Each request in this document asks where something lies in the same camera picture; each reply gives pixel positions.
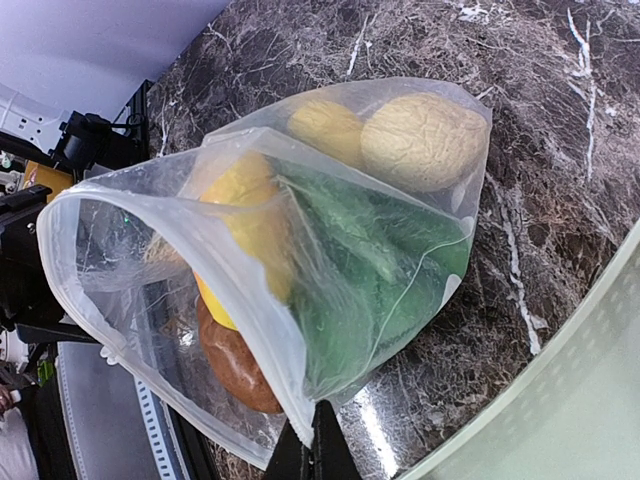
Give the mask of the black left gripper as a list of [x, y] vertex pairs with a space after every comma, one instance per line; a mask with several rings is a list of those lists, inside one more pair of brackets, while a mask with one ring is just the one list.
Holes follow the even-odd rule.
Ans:
[[[73, 185], [94, 168], [116, 170], [149, 158], [149, 122], [143, 110], [132, 111], [123, 122], [73, 112], [68, 120], [54, 124], [53, 137], [54, 147], [43, 152], [34, 138], [3, 132], [1, 149], [71, 174]], [[53, 201], [50, 193], [39, 184], [12, 193], [1, 189], [1, 328], [30, 329], [23, 340], [31, 343], [42, 343], [49, 333], [87, 341], [79, 328], [59, 325], [64, 312], [45, 278], [36, 220]]]

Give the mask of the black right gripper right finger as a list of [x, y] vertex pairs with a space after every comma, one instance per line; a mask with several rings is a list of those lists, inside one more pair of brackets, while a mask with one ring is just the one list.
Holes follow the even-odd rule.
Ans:
[[322, 480], [361, 480], [332, 404], [316, 404], [311, 447], [311, 478]]

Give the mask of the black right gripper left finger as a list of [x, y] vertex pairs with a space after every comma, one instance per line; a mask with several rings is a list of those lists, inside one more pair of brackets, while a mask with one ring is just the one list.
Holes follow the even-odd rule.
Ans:
[[312, 451], [298, 438], [286, 421], [263, 480], [311, 480], [313, 478]]

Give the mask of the brown potato toy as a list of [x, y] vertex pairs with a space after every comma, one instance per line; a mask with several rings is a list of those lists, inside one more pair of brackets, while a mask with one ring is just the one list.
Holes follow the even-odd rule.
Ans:
[[220, 384], [246, 407], [280, 414], [283, 409], [239, 332], [214, 320], [204, 301], [197, 300], [199, 342]]

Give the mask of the clear zip top bag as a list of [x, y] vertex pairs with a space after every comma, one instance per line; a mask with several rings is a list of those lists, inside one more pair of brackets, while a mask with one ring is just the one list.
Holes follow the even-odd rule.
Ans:
[[86, 179], [37, 220], [50, 289], [114, 361], [265, 468], [434, 319], [469, 265], [491, 111], [424, 78], [280, 100]]

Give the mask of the green bok choy toy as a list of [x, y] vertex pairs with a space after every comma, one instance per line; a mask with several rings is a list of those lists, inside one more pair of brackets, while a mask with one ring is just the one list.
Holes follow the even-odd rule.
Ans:
[[461, 221], [334, 175], [280, 162], [295, 280], [292, 314], [307, 348], [306, 392], [344, 394], [433, 319], [461, 279]]

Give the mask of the beige plastic basket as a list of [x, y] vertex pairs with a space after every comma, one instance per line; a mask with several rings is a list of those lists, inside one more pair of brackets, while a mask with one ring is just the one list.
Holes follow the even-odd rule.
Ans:
[[639, 476], [639, 230], [514, 382], [407, 479]]

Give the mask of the pale yellow bread toy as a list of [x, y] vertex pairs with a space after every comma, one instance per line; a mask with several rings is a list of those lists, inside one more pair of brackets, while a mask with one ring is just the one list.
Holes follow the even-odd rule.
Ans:
[[434, 93], [397, 97], [364, 124], [367, 171], [405, 191], [430, 193], [468, 176], [486, 153], [489, 124]]

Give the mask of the yellow lemon toy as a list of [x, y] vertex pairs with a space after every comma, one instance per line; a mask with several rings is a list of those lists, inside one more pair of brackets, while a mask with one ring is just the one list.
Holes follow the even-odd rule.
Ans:
[[288, 131], [298, 140], [358, 170], [364, 169], [363, 127], [363, 122], [351, 110], [326, 100], [305, 103], [287, 122]]

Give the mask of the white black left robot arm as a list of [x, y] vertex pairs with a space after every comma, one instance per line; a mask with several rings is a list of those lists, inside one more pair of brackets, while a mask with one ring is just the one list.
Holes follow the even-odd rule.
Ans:
[[36, 221], [53, 198], [86, 176], [149, 157], [145, 80], [114, 120], [67, 112], [1, 88], [1, 149], [26, 162], [19, 187], [1, 188], [1, 327], [25, 343], [90, 343], [64, 312], [45, 278]]

